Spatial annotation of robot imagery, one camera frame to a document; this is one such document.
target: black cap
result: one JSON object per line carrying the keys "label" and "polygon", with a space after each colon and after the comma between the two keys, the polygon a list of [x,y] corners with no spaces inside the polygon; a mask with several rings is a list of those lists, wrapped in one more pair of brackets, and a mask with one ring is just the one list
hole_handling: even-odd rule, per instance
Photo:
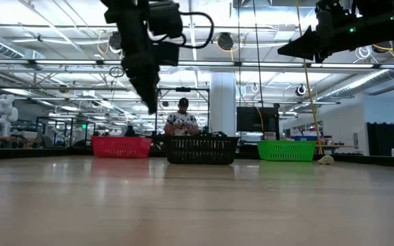
{"label": "black cap", "polygon": [[189,105],[188,99],[186,99],[186,98],[181,98],[181,99],[179,100],[179,106],[188,107],[188,105]]}

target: white shirt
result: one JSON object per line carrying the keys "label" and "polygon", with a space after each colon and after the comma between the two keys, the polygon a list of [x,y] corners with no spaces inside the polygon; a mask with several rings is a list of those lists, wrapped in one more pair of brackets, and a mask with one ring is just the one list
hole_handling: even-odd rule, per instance
{"label": "white shirt", "polygon": [[171,113],[167,118],[167,125],[175,126],[177,124],[181,124],[182,127],[174,130],[174,136],[188,136],[188,130],[185,128],[186,124],[198,127],[197,119],[190,113]]}

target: ceiling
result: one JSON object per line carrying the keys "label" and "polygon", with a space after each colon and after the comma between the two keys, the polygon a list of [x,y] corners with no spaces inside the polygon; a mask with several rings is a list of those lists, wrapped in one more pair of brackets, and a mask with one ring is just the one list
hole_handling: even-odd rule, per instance
{"label": "ceiling", "polygon": [[[234,51],[228,52],[220,49],[216,42],[204,49],[181,49],[180,60],[190,62],[287,62],[302,63],[303,60],[279,55],[278,47],[288,42],[288,39],[299,37],[298,17],[295,1],[243,1],[240,9],[236,6],[238,1],[233,0],[189,0],[180,1],[182,12],[199,11],[209,14],[215,23],[213,40],[217,40],[220,32],[229,32],[234,41]],[[0,0],[0,44],[10,47],[11,50],[30,56],[35,51],[36,59],[105,59],[117,60],[119,51],[114,53],[107,43],[114,25],[108,25],[104,19],[107,8],[99,0],[50,0],[30,1],[31,6],[23,0]],[[300,23],[303,29],[308,25],[315,26],[317,20],[314,13],[314,1],[300,1]],[[209,22],[199,16],[183,17],[184,34],[188,42],[204,42],[209,33]],[[9,59],[0,52],[0,59]],[[357,49],[354,52],[340,52],[329,57],[326,63],[338,64],[375,64],[393,62],[391,54],[372,53],[369,47]],[[120,77],[114,79],[109,75],[112,66],[82,66],[48,64],[41,66],[42,70],[16,64],[0,64],[0,85],[42,86],[56,87],[83,87],[83,90],[30,90],[17,93],[19,96],[48,98],[41,103],[54,106],[71,106],[91,113],[125,112],[134,113],[137,120],[153,123],[153,116],[146,114],[146,107],[138,100],[138,96],[131,90],[128,79]],[[162,88],[192,87],[209,88],[211,73],[234,72],[237,86],[241,87],[241,96],[248,102],[260,100],[260,92],[256,85],[262,84],[263,99],[268,103],[272,101],[303,101],[305,98],[297,97],[295,88],[306,83],[303,68],[281,67],[263,69],[261,73],[256,68],[230,67],[202,67],[181,66],[179,68],[162,68],[160,73]],[[308,73],[312,93],[320,94],[340,82],[357,74],[371,72],[370,70],[338,70],[338,69],[311,69]],[[74,100],[60,101],[50,98],[79,98],[89,94],[95,98],[108,98],[110,104],[92,106],[90,101]],[[191,99],[190,109],[201,116],[202,124],[206,123],[207,93],[183,93],[169,91],[163,95],[169,107],[161,107],[163,112],[175,110],[176,101],[186,96]],[[293,105],[283,104],[283,111],[293,109]],[[71,112],[61,107],[57,111]]]}

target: white column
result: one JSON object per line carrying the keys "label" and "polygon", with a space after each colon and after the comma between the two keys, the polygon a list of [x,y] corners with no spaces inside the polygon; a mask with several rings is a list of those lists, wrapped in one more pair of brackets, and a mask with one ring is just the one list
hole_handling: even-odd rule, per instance
{"label": "white column", "polygon": [[211,74],[210,131],[222,131],[229,137],[236,133],[235,75],[233,72]]}

